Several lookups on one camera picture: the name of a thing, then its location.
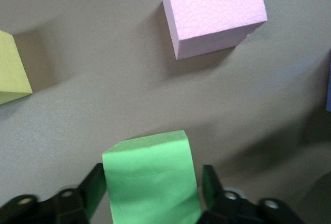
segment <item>pink cube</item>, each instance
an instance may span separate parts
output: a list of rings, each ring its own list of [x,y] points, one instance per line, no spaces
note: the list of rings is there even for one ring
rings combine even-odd
[[[240,44],[267,20],[263,0],[163,0],[176,59]]]

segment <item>side face of green block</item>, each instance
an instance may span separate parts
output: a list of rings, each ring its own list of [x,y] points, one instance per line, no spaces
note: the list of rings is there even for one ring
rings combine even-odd
[[[102,155],[114,224],[194,224],[201,214],[184,131],[126,140]]]
[[[0,104],[32,94],[12,35],[0,31]]]

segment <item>yellow block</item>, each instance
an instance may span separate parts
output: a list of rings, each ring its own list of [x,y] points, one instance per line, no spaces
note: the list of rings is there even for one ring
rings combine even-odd
[[[0,31],[0,104],[32,94],[12,35]]]

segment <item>screw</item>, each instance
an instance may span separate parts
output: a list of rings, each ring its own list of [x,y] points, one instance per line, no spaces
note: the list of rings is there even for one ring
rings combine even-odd
[[[69,197],[72,195],[72,191],[68,190],[68,191],[65,191],[61,194],[61,197]]]
[[[27,204],[31,201],[32,201],[32,198],[24,198],[24,199],[20,200],[17,204],[18,205],[24,205],[24,204]]]
[[[237,199],[237,196],[232,192],[226,192],[224,195],[225,195],[226,198],[229,198],[231,200],[236,200]]]
[[[275,209],[275,210],[277,208],[279,208],[278,204],[274,201],[271,201],[271,200],[264,201],[264,204],[267,205],[268,207],[271,207],[271,208]]]

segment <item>gray tabletop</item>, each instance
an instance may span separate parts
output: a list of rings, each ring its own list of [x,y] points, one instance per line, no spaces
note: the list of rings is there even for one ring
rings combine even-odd
[[[1,0],[34,94],[0,106],[0,205],[78,184],[119,141],[184,129],[198,181],[210,163],[252,202],[323,223],[302,203],[331,171],[331,0],[265,4],[235,49],[176,61],[162,0]],[[92,223],[111,223],[108,196]]]

